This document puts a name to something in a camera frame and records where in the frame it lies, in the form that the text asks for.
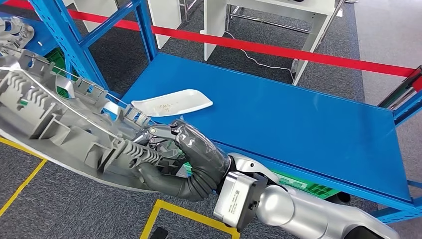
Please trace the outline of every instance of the black glove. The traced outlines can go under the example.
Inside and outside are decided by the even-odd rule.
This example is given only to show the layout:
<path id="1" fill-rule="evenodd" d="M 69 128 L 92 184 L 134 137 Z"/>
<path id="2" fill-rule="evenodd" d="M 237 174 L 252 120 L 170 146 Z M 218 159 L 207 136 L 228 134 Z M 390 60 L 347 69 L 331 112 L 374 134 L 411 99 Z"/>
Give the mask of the black glove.
<path id="1" fill-rule="evenodd" d="M 189 178 L 163 175 L 152 164 L 142 163 L 138 167 L 144 181 L 152 190 L 178 198 L 204 199 L 217 189 L 231 160 L 192 125 L 178 119 L 170 126 L 177 134 L 176 145 L 192 166 L 192 175 Z"/>

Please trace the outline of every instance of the red barrier tape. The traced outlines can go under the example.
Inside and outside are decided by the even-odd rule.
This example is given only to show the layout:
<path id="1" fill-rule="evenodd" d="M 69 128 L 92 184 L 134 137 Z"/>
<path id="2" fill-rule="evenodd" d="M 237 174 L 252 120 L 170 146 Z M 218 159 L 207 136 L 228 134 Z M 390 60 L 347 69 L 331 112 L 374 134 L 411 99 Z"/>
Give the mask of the red barrier tape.
<path id="1" fill-rule="evenodd" d="M 9 6 L 15 6 L 25 9 L 33 9 L 32 5 L 25 1 L 25 0 L 9 0 L 5 3 Z M 68 10 L 69 14 L 74 19 L 80 20 L 87 20 L 92 22 L 102 23 L 104 22 L 107 17 L 99 16 L 95 14 L 85 13 L 85 12 L 78 12 L 74 10 Z M 131 29 L 139 31 L 139 26 L 137 22 L 128 21 L 128 20 L 120 20 L 116 23 L 116 27 Z M 288 58 L 297 58 L 301 60 L 313 61 L 317 63 L 323 63 L 333 66 L 340 66 L 340 67 L 347 67 L 357 70 L 364 70 L 364 71 L 372 71 L 377 73 L 384 73 L 389 75 L 395 76 L 409 76 L 414 69 L 402 67 L 402 66 L 393 66 L 369 61 L 361 61 L 355 59 L 349 59 L 344 57 L 337 57 L 337 56 L 330 56 L 320 53 L 311 53 L 307 51 L 301 51 L 296 49 L 290 49 L 280 46 L 272 46 L 266 44 L 260 44 L 255 42 L 237 40 L 232 38 L 225 38 L 225 37 L 218 37 L 218 36 L 210 36 L 210 35 L 203 35 L 196 32 L 184 31 L 184 30 L 174 30 L 164 27 L 152 26 L 153 33 L 166 35 L 174 38 L 189 40 L 189 41 L 196 41 L 196 42 L 204 42 L 204 43 L 211 43 L 220 46 L 236 48 L 236 49 L 243 49 L 246 51 L 254 51 L 258 53 L 264 53 L 274 56 L 282 56 Z"/>
<path id="2" fill-rule="evenodd" d="M 226 37 L 210 36 L 203 35 L 196 32 L 183 31 L 183 30 L 174 30 L 169 28 L 153 26 L 152 31 L 156 34 L 171 36 L 179 39 L 197 41 L 197 42 L 206 42 L 211 44 L 216 44 L 219 46 L 225 46 L 236 49 L 243 49 L 245 51 L 254 51 L 259 53 L 264 53 L 274 56 L 283 56 L 288 58 L 297 58 L 301 60 L 313 61 L 328 65 L 342 66 L 353 68 L 357 70 L 372 71 L 378 73 L 384 73 L 389 75 L 396 76 L 409 76 L 414 69 L 401 67 L 401 66 L 392 66 L 386 64 L 380 64 L 369 61 L 360 61 L 344 57 L 330 56 L 319 53 L 311 53 L 307 51 L 301 51 L 291 48 L 285 48 L 280 46 L 272 46 L 266 44 L 260 44 L 249 41 L 242 41 Z"/>

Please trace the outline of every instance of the white cable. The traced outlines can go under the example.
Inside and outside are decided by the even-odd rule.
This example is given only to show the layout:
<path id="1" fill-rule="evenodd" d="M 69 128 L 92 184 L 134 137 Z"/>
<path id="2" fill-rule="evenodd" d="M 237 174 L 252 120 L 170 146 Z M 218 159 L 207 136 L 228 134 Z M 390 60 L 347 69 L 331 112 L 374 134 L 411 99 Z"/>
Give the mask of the white cable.
<path id="1" fill-rule="evenodd" d="M 230 32 L 225 31 L 225 33 L 229 34 L 233 39 L 235 39 L 234 36 Z M 245 55 L 248 59 L 253 60 L 257 65 L 265 66 L 265 67 L 272 68 L 272 69 L 281 69 L 281 70 L 289 71 L 290 76 L 292 77 L 292 80 L 295 81 L 295 78 L 293 77 L 292 70 L 290 70 L 289 68 L 283 68 L 283 67 L 278 67 L 278 66 L 267 66 L 267 65 L 261 64 L 261 63 L 257 62 L 255 59 L 253 59 L 252 57 L 248 56 L 248 53 L 246 53 L 246 51 L 244 51 L 243 49 L 240 49 L 240 50 L 243 51 L 243 53 L 245 53 Z"/>

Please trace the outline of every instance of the yellow floor marking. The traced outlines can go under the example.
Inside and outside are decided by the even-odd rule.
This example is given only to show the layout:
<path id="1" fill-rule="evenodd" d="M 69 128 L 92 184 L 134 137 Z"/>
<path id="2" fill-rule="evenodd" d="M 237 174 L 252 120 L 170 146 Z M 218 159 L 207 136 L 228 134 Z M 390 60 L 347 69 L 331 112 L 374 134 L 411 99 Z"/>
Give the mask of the yellow floor marking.
<path id="1" fill-rule="evenodd" d="M 12 142 L 10 140 L 7 140 L 5 138 L 1 138 L 0 137 L 0 142 L 7 144 L 11 147 L 20 149 L 26 153 L 29 153 L 35 157 L 38 157 L 39 159 L 41 159 L 41 162 L 39 163 L 39 165 L 34 169 L 34 171 L 32 171 L 32 173 L 28 176 L 28 178 L 18 187 L 18 189 L 16 190 L 16 192 L 12 195 L 12 197 L 6 202 L 6 204 L 1 208 L 0 210 L 0 217 L 3 215 L 3 213 L 8 209 L 8 207 L 13 203 L 13 201 L 16 199 L 16 197 L 18 196 L 18 194 L 25 188 L 26 185 L 28 185 L 28 183 L 33 179 L 33 177 L 38 173 L 38 171 L 42 168 L 42 166 L 44 166 L 44 164 L 47 162 L 46 159 L 42 158 L 41 156 L 39 156 L 38 154 L 22 147 L 21 145 Z M 240 234 L 239 232 L 237 232 L 236 229 L 234 228 L 229 228 L 227 227 L 224 223 L 221 223 L 217 220 L 211 219 L 209 217 L 206 217 L 204 215 L 201 215 L 199 213 L 195 213 L 192 211 L 189 211 L 187 209 L 181 208 L 179 206 L 173 205 L 171 203 L 167 203 L 164 202 L 162 200 L 157 200 L 155 202 L 155 205 L 152 209 L 151 214 L 149 215 L 148 221 L 145 225 L 144 231 L 142 232 L 142 235 L 140 237 L 140 239 L 148 239 L 149 234 L 151 233 L 152 227 L 154 226 L 155 220 L 157 219 L 158 213 L 160 212 L 161 209 L 165 209 L 167 211 L 179 214 L 181 216 L 184 216 L 186 218 L 192 219 L 194 221 L 197 221 L 199 223 L 203 223 L 205 225 L 208 225 L 210 227 L 213 227 L 215 229 L 218 229 L 220 231 L 223 231 L 225 233 L 231 234 L 231 238 L 232 239 L 239 239 L 240 238 Z"/>
<path id="2" fill-rule="evenodd" d="M 151 214 L 148 218 L 148 221 L 145 225 L 144 231 L 142 232 L 140 239 L 148 239 L 148 236 L 151 233 L 152 227 L 155 223 L 155 220 L 157 219 L 157 216 L 158 216 L 158 213 L 160 212 L 160 209 L 165 209 L 167 211 L 179 214 L 181 216 L 192 219 L 192 220 L 197 221 L 199 223 L 203 223 L 205 225 L 208 225 L 210 227 L 213 227 L 213 228 L 218 229 L 220 231 L 223 231 L 225 233 L 231 234 L 232 239 L 239 239 L 240 238 L 240 234 L 239 234 L 239 232 L 237 232 L 237 230 L 235 228 L 229 228 L 222 222 L 219 222 L 217 220 L 206 217 L 206 216 L 201 215 L 199 213 L 189 211 L 187 209 L 181 208 L 179 206 L 176 206 L 176 205 L 173 205 L 171 203 L 167 203 L 167 202 L 164 202 L 164 201 L 158 199 L 155 202 L 155 205 L 154 205 L 152 212 L 151 212 Z"/>
<path id="3" fill-rule="evenodd" d="M 38 171 L 42 168 L 42 166 L 44 166 L 44 164 L 47 162 L 46 159 L 40 157 L 39 155 L 29 151 L 28 149 L 22 147 L 21 145 L 12 142 L 10 140 L 4 139 L 0 137 L 0 142 L 7 144 L 11 147 L 20 149 L 24 152 L 27 152 L 29 154 L 34 155 L 35 157 L 38 157 L 41 159 L 41 162 L 39 163 L 39 165 L 34 169 L 34 171 L 32 171 L 32 173 L 28 176 L 27 179 L 25 179 L 25 181 L 17 188 L 16 192 L 12 195 L 11 198 L 9 198 L 9 200 L 6 202 L 6 204 L 0 209 L 0 217 L 3 215 L 3 213 L 9 208 L 9 206 L 14 202 L 14 200 L 16 199 L 16 197 L 19 195 L 19 193 L 28 185 L 28 183 L 34 178 L 34 176 L 38 173 Z"/>

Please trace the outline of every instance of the blue shelf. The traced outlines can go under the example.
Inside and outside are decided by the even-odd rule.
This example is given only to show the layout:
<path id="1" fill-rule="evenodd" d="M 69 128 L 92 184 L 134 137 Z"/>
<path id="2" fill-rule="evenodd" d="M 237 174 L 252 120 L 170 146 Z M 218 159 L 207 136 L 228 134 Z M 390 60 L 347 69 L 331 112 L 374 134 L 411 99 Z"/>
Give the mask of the blue shelf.
<path id="1" fill-rule="evenodd" d="M 12 16 L 13 15 L 11 14 L 0 12 L 0 17 Z M 31 25 L 35 30 L 33 39 L 25 46 L 25 49 L 35 52 L 41 56 L 45 56 L 57 46 L 56 40 L 51 35 L 50 31 L 47 29 L 44 23 L 23 17 L 19 18 L 21 18 L 23 22 Z"/>
<path id="2" fill-rule="evenodd" d="M 197 89 L 214 102 L 184 119 L 226 151 L 379 203 L 371 195 L 411 202 L 389 110 L 164 53 L 123 101 L 184 89 Z"/>

